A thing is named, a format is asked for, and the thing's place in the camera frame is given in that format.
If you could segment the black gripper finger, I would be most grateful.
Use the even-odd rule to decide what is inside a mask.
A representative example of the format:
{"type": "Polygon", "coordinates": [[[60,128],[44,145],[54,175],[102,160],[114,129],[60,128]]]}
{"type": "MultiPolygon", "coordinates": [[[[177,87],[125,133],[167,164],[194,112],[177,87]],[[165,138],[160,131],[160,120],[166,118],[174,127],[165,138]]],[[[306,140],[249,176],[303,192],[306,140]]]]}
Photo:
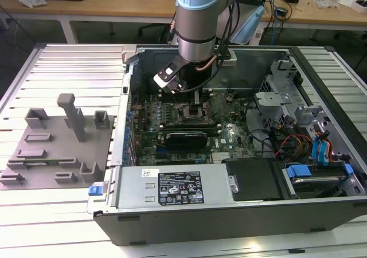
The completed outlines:
{"type": "Polygon", "coordinates": [[[200,92],[194,91],[190,94],[190,102],[189,102],[189,110],[190,111],[198,111],[200,107],[200,92]]]}

